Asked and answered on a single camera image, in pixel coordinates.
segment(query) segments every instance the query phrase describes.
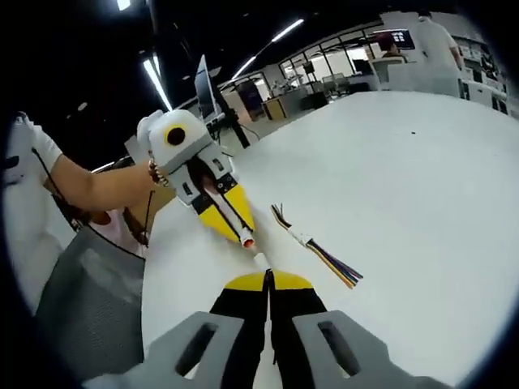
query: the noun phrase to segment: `ceiling light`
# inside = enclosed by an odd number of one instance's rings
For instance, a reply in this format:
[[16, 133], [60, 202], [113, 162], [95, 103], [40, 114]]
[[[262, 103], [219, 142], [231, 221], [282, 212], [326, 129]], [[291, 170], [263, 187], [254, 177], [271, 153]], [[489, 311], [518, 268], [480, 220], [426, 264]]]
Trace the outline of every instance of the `ceiling light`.
[[247, 66], [249, 66], [250, 64], [252, 64], [252, 62], [256, 59], [256, 56], [254, 57], [251, 57], [249, 58], [249, 60], [247, 62], [245, 62], [245, 64], [240, 67], [240, 70], [236, 72], [235, 75], [233, 75], [233, 78], [232, 79], [236, 79], [236, 77], [238, 77], [246, 68]]
[[119, 10], [126, 10], [130, 5], [130, 0], [117, 0], [117, 5], [119, 6]]
[[292, 31], [294, 28], [296, 28], [299, 24], [304, 22], [304, 19], [299, 19], [295, 22], [293, 22], [289, 27], [285, 28], [283, 31], [281, 31], [279, 34], [277, 34], [275, 37], [273, 37], [272, 42], [279, 41], [283, 36], [288, 34], [290, 31]]
[[159, 67], [159, 58], [156, 54], [153, 54], [153, 63], [155, 64], [155, 68], [157, 69], [157, 74], [161, 75], [161, 68]]
[[165, 95], [164, 89], [162, 88], [161, 82], [159, 81], [159, 77], [157, 76], [157, 73], [153, 70], [153, 65], [149, 59], [143, 62], [144, 69], [148, 73], [148, 77], [153, 82], [153, 85], [155, 85], [155, 89], [159, 93], [159, 96], [162, 99], [162, 102], [168, 109], [168, 111], [173, 111], [173, 108], [171, 108], [171, 104], [168, 101], [168, 98]]

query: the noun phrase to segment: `office desk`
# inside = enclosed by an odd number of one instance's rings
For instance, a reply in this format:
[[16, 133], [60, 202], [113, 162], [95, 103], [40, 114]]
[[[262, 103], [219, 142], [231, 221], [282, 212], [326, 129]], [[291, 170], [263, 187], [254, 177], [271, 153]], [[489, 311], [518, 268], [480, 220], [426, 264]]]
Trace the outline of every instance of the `office desk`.
[[[274, 267], [310, 280], [328, 310], [377, 335], [401, 368], [456, 384], [490, 352], [517, 301], [518, 149], [517, 122], [481, 105], [366, 92], [291, 122], [234, 163]], [[273, 221], [273, 203], [365, 276], [355, 290]], [[256, 270], [173, 200], [148, 251], [144, 347]], [[269, 339], [259, 388], [280, 387]]]
[[263, 103], [270, 120], [283, 120], [302, 111], [301, 100], [307, 96], [305, 88], [298, 88]]

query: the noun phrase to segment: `white shirt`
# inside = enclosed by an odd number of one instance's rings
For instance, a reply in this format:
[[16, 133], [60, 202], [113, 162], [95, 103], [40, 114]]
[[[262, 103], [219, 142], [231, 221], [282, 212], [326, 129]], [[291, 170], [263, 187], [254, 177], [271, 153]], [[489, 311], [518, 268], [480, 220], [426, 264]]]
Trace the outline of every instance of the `white shirt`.
[[90, 225], [92, 228], [117, 246], [139, 257], [144, 257], [144, 248], [135, 240], [133, 235], [131, 235], [124, 216], [122, 215], [122, 211], [114, 209], [106, 213], [108, 213], [110, 217], [110, 222], [105, 225], [91, 222]]
[[420, 19], [416, 26], [416, 39], [420, 49], [427, 55], [425, 63], [434, 66], [447, 66], [456, 69], [456, 60], [450, 49], [457, 47], [457, 43], [444, 26], [429, 18]]
[[[51, 171], [62, 152], [41, 126], [30, 124], [34, 132], [32, 146]], [[21, 181], [4, 188], [4, 230], [19, 286], [34, 313], [62, 247], [45, 231], [48, 210], [43, 184], [47, 174], [37, 157], [27, 152], [30, 155]]]

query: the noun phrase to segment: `person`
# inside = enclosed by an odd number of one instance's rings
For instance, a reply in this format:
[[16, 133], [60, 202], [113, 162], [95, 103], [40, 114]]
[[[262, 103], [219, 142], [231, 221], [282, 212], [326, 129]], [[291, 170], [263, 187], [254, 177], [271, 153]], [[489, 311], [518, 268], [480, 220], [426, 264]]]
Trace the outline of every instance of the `person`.
[[422, 49], [425, 62], [435, 66], [446, 66], [454, 70], [463, 69], [460, 49], [444, 26], [432, 21], [431, 12], [420, 10], [416, 38]]
[[400, 57], [404, 58], [404, 61], [407, 62], [407, 58], [400, 52], [400, 49], [398, 49], [397, 45], [395, 44], [395, 40], [393, 39], [391, 32], [384, 32], [380, 34], [377, 42], [380, 49], [385, 51], [382, 58]]
[[113, 244], [144, 258], [144, 248], [148, 246], [148, 233], [128, 207], [89, 212], [66, 204], [58, 196], [53, 195], [53, 198], [63, 215], [70, 218], [69, 221], [79, 222], [77, 230], [88, 224]]
[[25, 113], [13, 114], [2, 184], [4, 228], [11, 265], [32, 313], [63, 247], [45, 230], [45, 190], [86, 211], [146, 201], [163, 176], [152, 162], [94, 174], [63, 155]]

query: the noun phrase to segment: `mesh chair back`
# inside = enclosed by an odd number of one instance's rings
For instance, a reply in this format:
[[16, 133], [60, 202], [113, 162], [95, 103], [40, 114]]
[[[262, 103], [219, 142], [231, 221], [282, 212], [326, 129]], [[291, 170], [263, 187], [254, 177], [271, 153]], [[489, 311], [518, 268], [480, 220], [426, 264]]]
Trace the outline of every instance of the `mesh chair back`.
[[75, 376], [120, 374], [144, 359], [144, 261], [83, 227], [59, 257], [36, 312]]

